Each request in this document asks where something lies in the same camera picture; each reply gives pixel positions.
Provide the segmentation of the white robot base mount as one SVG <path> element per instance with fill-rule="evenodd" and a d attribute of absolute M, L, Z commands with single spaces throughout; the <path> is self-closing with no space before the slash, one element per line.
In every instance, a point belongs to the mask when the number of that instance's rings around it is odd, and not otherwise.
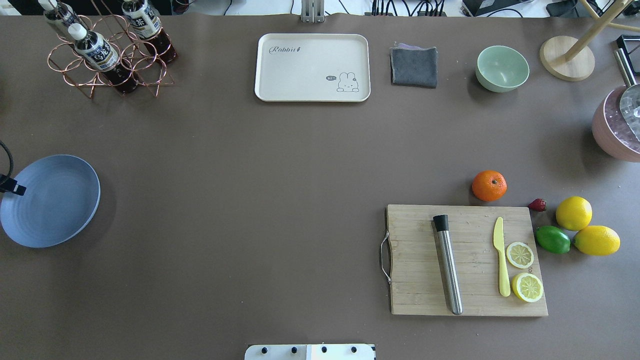
<path fill-rule="evenodd" d="M 245 360 L 375 360 L 374 344 L 254 344 L 247 347 Z"/>

